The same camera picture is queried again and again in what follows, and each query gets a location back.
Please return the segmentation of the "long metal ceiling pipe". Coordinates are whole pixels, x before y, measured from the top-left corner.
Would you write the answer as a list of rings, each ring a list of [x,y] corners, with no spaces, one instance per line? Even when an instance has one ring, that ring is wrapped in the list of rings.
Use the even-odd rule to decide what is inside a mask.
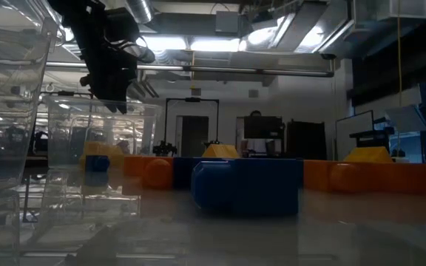
[[[234,73],[244,75],[280,75],[297,76],[313,78],[332,78],[334,72],[329,71],[309,71],[301,69],[257,69],[257,68],[238,68],[222,66],[187,66],[187,65],[156,65],[156,64],[138,64],[136,73],[139,70],[144,71],[176,71],[176,72],[217,72]]]

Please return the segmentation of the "black gantry frame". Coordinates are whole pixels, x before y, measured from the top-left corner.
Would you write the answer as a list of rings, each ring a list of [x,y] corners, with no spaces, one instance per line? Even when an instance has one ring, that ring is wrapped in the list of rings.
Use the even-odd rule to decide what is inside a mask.
[[[166,140],[167,136],[167,125],[168,125],[168,110],[169,110],[169,102],[171,100],[179,100],[186,103],[199,103],[201,101],[205,102],[215,102],[217,104],[216,108],[216,139],[219,140],[219,122],[220,122],[220,100],[219,99],[204,99],[198,97],[189,97],[189,98],[166,98],[165,108],[164,108],[164,132],[163,132],[163,140]]]

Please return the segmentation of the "black computer monitor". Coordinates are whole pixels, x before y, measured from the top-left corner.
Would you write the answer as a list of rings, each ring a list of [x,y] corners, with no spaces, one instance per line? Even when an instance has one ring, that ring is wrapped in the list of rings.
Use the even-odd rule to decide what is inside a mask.
[[[244,118],[245,139],[282,139],[283,120],[275,116],[248,116]]]

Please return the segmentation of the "white ceiling box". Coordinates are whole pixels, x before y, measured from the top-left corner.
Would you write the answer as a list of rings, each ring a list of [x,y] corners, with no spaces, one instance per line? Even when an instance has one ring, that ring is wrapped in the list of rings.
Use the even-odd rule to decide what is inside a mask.
[[[415,18],[426,19],[426,0],[378,0],[376,18]]]

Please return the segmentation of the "clear plastic bin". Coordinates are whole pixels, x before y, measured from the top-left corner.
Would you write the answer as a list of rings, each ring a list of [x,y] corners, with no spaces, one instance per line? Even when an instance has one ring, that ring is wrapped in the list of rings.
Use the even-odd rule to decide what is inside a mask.
[[[49,54],[64,40],[48,0],[0,0],[0,258],[15,261],[20,185]]]
[[[48,95],[48,166],[84,167],[84,143],[120,146],[126,155],[152,153],[155,126],[162,108],[126,102],[127,112],[111,112],[99,100]]]

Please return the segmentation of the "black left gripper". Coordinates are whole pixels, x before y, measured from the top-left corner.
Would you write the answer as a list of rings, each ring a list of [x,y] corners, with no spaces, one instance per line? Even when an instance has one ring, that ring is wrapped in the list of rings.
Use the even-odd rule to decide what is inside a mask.
[[[88,7],[81,31],[81,59],[89,73],[81,78],[110,111],[126,114],[126,90],[136,77],[137,58],[125,49],[139,36],[138,24],[124,8]]]

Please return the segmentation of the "black cabinet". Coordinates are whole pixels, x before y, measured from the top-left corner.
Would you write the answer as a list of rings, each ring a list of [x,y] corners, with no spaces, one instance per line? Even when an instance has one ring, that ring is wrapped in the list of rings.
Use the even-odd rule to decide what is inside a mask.
[[[291,158],[326,160],[325,124],[291,120],[286,126],[286,154]]]

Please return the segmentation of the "ceiling light panel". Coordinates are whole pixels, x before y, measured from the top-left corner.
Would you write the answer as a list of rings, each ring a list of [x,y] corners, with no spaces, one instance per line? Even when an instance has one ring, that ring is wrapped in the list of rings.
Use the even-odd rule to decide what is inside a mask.
[[[184,50],[187,48],[184,38],[177,36],[141,36],[136,40],[136,44],[152,51]]]
[[[240,39],[214,39],[196,38],[190,45],[190,49],[203,52],[237,52]]]

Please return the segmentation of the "whiteboard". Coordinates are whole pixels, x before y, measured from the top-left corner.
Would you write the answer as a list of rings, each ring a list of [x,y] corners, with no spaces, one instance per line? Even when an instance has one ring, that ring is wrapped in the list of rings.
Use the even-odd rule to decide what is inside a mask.
[[[336,125],[337,149],[344,153],[356,145],[355,139],[350,137],[351,134],[373,130],[373,111],[345,117],[338,120]]]

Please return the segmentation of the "white angled panel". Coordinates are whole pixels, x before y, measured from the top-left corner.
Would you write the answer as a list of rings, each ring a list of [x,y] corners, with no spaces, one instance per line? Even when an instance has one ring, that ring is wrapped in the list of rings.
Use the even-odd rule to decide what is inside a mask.
[[[385,113],[399,133],[426,131],[426,121],[416,105],[387,109]]]

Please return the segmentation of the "round metal air duct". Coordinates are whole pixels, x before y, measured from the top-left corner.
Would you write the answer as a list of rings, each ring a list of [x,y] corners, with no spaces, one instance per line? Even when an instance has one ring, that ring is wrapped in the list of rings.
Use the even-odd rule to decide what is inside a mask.
[[[138,24],[149,23],[155,16],[150,0],[126,0],[126,8]]]

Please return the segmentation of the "grey ceiling box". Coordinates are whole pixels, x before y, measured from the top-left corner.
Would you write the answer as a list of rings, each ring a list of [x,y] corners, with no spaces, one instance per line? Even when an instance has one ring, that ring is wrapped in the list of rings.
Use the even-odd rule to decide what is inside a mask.
[[[239,28],[239,15],[232,11],[215,13],[215,33],[218,35],[236,35]]]

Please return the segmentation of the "black desk shelf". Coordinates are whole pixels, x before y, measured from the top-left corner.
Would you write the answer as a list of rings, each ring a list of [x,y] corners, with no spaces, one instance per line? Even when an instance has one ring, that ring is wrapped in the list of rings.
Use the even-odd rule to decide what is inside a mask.
[[[365,132],[357,132],[350,134],[349,137],[356,140],[358,148],[365,147],[384,147],[387,151],[389,148],[389,136],[395,134],[393,127],[385,127],[382,130],[370,130]]]

